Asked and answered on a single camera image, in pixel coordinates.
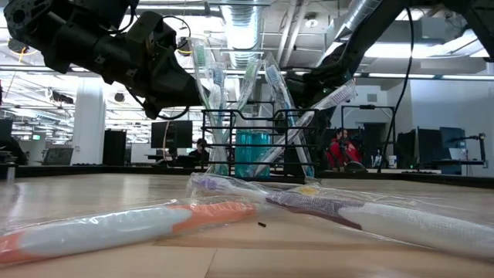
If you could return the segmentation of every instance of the table surface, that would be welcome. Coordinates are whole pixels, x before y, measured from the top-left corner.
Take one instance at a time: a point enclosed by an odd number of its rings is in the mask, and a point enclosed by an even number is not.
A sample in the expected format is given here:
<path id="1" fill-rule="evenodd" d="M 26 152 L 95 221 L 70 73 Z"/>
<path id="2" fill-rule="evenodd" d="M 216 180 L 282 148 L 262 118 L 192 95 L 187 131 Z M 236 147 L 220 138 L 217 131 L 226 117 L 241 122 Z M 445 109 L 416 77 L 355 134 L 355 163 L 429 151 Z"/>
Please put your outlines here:
<path id="1" fill-rule="evenodd" d="M 74 175 L 0 182 L 0 229 L 183 198 L 188 177 Z M 323 180 L 349 191 L 456 204 L 494 205 L 493 191 L 409 181 Z M 266 227 L 258 225 L 263 222 Z M 94 253 L 17 266 L 1 277 L 493 277 L 494 264 L 384 241 L 289 212 Z"/>

